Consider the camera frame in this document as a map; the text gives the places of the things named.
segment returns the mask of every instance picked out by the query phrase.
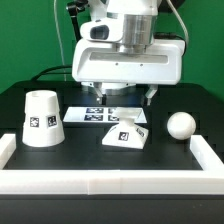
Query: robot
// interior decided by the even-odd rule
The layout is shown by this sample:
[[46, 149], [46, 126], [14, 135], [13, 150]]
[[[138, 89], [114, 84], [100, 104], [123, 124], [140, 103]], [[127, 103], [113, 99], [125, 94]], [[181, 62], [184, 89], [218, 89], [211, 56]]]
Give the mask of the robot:
[[[173, 4], [167, 0], [185, 31], [186, 40], [155, 38], [161, 2], [75, 1], [76, 12], [90, 7], [92, 21], [81, 26], [78, 37], [82, 39], [76, 45], [72, 76], [82, 83], [85, 91], [95, 93], [100, 104], [105, 96], [127, 94], [137, 84], [147, 84], [145, 98], [149, 105], [158, 85], [179, 82], [188, 34]], [[134, 124], [140, 112], [138, 108], [118, 108], [114, 115], [120, 123], [109, 130], [102, 144], [142, 149], [148, 130]]]

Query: black platform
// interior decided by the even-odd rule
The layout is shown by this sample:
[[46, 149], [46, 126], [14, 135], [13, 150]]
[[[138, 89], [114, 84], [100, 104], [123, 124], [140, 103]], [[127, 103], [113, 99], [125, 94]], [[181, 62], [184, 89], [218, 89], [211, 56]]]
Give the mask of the black platform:
[[[143, 150], [103, 146], [102, 138], [111, 124], [96, 123], [64, 123], [65, 141], [57, 146], [33, 148], [24, 145], [25, 94], [40, 89], [57, 92], [61, 119], [69, 106], [100, 106], [95, 95], [82, 92], [75, 82], [14, 84], [0, 95], [0, 136], [16, 133], [17, 138], [17, 149], [5, 169], [200, 170], [189, 150], [189, 140], [177, 141], [167, 132], [167, 121], [175, 112], [190, 113], [197, 124], [195, 134], [202, 135], [223, 160], [224, 103], [201, 86], [159, 87], [151, 105], [143, 107], [147, 124], [142, 126], [149, 130]], [[144, 86], [138, 86], [133, 94], [109, 97], [106, 106], [141, 107], [145, 91]], [[24, 223], [39, 215], [41, 223], [222, 223], [216, 221], [222, 220], [223, 199], [218, 195], [1, 195], [0, 217], [4, 222], [0, 223], [14, 223], [21, 214], [24, 214], [21, 219]], [[7, 212], [13, 212], [15, 216], [8, 216]], [[212, 217], [216, 217], [214, 222], [210, 222]]]

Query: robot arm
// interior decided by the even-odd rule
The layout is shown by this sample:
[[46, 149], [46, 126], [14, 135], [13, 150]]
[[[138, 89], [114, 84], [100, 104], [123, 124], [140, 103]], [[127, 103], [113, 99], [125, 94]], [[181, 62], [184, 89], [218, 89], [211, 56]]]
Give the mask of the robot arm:
[[97, 84], [102, 94], [106, 94], [103, 86], [122, 89], [135, 84], [178, 83], [185, 42], [154, 39], [161, 0], [104, 3], [89, 0], [92, 15], [97, 8], [100, 16], [81, 26], [83, 39], [76, 45], [74, 79], [83, 86]]

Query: white cup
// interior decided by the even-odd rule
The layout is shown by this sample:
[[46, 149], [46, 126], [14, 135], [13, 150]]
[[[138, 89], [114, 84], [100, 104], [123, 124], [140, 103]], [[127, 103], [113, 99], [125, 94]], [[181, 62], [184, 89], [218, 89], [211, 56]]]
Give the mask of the white cup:
[[26, 118], [23, 125], [23, 143], [33, 147], [48, 147], [61, 143], [64, 131], [59, 116], [57, 94], [37, 90], [26, 94]]

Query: white block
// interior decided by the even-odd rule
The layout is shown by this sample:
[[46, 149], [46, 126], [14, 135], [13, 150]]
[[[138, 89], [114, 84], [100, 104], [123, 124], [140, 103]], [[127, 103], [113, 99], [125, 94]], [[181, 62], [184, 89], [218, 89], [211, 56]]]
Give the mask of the white block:
[[0, 169], [3, 169], [5, 164], [16, 149], [15, 134], [4, 134], [0, 139]]
[[201, 135], [192, 135], [190, 149], [204, 171], [223, 171], [222, 161]]

